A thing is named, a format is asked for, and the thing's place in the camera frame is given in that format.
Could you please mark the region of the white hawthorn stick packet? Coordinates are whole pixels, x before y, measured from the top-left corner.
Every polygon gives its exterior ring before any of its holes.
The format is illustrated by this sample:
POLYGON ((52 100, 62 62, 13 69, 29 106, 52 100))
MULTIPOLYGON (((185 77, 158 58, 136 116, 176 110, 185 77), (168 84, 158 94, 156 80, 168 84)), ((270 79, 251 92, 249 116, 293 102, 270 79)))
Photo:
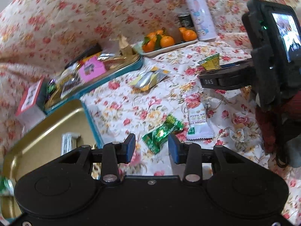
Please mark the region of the white hawthorn stick packet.
POLYGON ((189 129, 186 134, 186 139, 212 139, 215 134, 207 122, 206 108, 203 103, 189 103, 187 104, 187 108, 189 129))

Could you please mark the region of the green foil candy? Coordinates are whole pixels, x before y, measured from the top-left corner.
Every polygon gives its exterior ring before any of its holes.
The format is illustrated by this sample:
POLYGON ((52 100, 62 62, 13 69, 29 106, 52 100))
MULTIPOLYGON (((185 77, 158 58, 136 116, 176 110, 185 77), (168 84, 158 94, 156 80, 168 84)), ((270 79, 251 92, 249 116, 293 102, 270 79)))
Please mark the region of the green foil candy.
POLYGON ((184 126, 182 121, 169 114, 161 126, 144 135, 142 140, 153 154, 157 154, 168 140, 168 136, 183 131, 184 126))

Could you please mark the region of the red white candy packet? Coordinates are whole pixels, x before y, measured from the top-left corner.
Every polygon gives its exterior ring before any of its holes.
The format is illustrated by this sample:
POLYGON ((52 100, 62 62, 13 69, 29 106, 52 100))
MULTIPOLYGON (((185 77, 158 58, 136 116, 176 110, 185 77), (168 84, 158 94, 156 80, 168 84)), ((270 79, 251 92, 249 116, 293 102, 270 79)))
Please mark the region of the red white candy packet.
POLYGON ((62 135, 61 156, 77 148, 77 140, 81 137, 79 133, 68 132, 62 135))

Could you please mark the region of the yellow green triangular packet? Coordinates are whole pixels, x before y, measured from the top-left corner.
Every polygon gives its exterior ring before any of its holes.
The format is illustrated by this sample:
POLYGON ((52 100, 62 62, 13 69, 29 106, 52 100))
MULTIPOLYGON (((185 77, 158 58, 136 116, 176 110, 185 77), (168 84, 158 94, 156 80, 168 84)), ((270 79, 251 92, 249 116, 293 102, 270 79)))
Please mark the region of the yellow green triangular packet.
POLYGON ((219 53, 204 58, 199 61, 199 65, 201 65, 206 71, 221 69, 219 64, 219 53))

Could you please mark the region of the green white triangular packet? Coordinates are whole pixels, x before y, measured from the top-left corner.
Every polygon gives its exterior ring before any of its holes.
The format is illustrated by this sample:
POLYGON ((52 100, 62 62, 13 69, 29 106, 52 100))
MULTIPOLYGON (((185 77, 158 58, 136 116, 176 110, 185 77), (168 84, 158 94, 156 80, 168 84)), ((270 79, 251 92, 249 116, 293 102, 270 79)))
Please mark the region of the green white triangular packet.
POLYGON ((0 195, 13 196, 14 195, 14 182, 4 176, 0 177, 0 195))

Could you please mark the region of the teal tin of snacks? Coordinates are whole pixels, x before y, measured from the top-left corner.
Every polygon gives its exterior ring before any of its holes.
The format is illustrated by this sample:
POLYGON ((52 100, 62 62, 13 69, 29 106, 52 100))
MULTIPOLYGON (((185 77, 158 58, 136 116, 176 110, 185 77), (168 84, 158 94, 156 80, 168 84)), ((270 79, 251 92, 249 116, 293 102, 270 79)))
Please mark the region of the teal tin of snacks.
POLYGON ((134 50, 130 55, 98 52, 82 58, 50 81, 50 96, 44 111, 49 114, 69 100, 80 98, 116 77, 140 69, 142 64, 141 55, 134 50))

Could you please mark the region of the silver yellow snack packet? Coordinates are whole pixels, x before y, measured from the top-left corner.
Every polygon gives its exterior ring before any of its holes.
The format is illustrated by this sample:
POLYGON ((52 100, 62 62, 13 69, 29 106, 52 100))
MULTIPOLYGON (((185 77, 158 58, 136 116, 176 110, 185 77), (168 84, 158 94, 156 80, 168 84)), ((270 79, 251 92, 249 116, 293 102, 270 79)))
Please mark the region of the silver yellow snack packet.
POLYGON ((154 66, 149 71, 138 75, 129 83, 129 85, 135 89, 145 92, 153 88, 165 78, 169 77, 169 74, 170 71, 154 66))

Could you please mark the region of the right mandarin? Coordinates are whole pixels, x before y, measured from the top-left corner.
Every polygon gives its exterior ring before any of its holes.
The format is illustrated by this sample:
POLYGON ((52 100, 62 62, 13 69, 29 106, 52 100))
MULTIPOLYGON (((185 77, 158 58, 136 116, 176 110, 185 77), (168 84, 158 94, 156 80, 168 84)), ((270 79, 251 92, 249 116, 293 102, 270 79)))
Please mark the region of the right mandarin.
POLYGON ((198 36, 193 30, 185 30, 182 32, 183 40, 185 42, 197 40, 198 36))

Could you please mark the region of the mandarin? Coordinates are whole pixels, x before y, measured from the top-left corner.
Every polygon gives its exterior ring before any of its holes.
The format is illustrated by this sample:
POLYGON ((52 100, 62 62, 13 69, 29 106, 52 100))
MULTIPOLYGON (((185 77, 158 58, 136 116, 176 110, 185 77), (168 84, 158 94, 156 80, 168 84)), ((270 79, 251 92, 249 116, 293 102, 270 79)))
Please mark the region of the mandarin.
POLYGON ((160 47, 166 48, 175 45, 175 41, 171 36, 163 36, 160 40, 160 47))
POLYGON ((142 44, 142 50, 145 53, 154 51, 155 50, 155 42, 152 39, 145 37, 143 44, 142 44))
POLYGON ((185 30, 182 32, 183 40, 185 42, 197 40, 198 36, 193 30, 185 30))

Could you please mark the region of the pink snack packet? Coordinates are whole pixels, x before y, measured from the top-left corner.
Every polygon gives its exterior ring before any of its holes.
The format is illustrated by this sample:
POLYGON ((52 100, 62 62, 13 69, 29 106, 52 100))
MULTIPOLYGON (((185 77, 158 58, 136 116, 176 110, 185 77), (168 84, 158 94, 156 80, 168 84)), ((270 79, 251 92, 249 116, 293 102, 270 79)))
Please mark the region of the pink snack packet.
POLYGON ((85 61, 83 66, 78 70, 79 77, 84 83, 90 82, 104 73, 106 73, 105 65, 102 61, 98 60, 98 56, 85 61))

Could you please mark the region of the brown kiwi fruit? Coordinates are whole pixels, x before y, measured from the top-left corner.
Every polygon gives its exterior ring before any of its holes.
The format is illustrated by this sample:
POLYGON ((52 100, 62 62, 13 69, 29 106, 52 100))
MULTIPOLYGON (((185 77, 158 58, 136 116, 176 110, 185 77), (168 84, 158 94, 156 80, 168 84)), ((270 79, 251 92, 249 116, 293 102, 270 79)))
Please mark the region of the brown kiwi fruit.
POLYGON ((182 42, 182 34, 178 27, 169 27, 167 29, 169 36, 174 39, 175 44, 179 44, 182 42))

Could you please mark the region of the white fruit plate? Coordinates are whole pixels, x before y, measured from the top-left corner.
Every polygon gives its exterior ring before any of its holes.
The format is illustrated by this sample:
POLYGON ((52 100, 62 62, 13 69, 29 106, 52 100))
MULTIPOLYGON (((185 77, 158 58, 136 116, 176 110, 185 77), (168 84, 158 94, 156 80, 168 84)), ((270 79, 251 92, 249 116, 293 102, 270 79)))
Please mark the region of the white fruit plate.
POLYGON ((163 53, 167 53, 167 52, 170 52, 172 50, 177 50, 179 48, 183 48, 183 47, 186 47, 188 45, 192 45, 194 43, 197 43, 198 42, 198 39, 194 40, 194 41, 189 41, 189 42, 182 42, 182 43, 179 43, 179 44, 176 44, 176 45, 173 45, 173 46, 170 46, 170 47, 165 47, 165 48, 161 48, 159 50, 155 50, 155 51, 152 51, 152 52, 149 52, 149 53, 145 53, 142 49, 142 43, 143 41, 140 41, 136 44, 133 45, 133 48, 136 52, 138 52, 138 54, 144 56, 144 57, 154 57, 154 56, 157 56, 159 54, 163 54, 163 53))

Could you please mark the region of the beige paper snack bag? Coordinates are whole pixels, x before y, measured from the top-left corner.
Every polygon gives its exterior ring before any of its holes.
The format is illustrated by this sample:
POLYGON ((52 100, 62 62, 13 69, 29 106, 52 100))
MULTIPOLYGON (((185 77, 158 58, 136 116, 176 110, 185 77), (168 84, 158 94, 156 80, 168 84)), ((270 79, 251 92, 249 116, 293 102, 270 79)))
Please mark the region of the beige paper snack bag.
POLYGON ((132 56, 134 55, 131 45, 128 43, 128 39, 123 35, 119 34, 117 36, 119 50, 122 56, 132 56))

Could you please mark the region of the black remote control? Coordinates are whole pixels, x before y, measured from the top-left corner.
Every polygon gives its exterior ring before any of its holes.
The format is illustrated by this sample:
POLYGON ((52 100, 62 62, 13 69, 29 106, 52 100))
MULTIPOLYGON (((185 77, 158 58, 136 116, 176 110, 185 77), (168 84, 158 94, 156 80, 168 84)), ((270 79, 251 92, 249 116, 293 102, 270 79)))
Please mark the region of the black remote control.
POLYGON ((80 61, 86 57, 92 56, 96 53, 99 53, 102 51, 102 47, 96 43, 95 45, 89 47, 86 49, 83 53, 76 56, 73 60, 71 60, 68 64, 65 65, 64 69, 67 69, 68 67, 74 65, 77 61, 80 61))

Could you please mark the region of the front left mandarin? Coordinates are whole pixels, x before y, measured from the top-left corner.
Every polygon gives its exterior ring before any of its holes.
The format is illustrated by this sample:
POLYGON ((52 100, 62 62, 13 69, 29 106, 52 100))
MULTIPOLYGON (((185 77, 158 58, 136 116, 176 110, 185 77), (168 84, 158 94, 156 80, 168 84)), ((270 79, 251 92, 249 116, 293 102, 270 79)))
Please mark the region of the front left mandarin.
POLYGON ((155 42, 152 39, 145 37, 143 44, 142 44, 142 50, 145 53, 154 51, 155 50, 155 42))

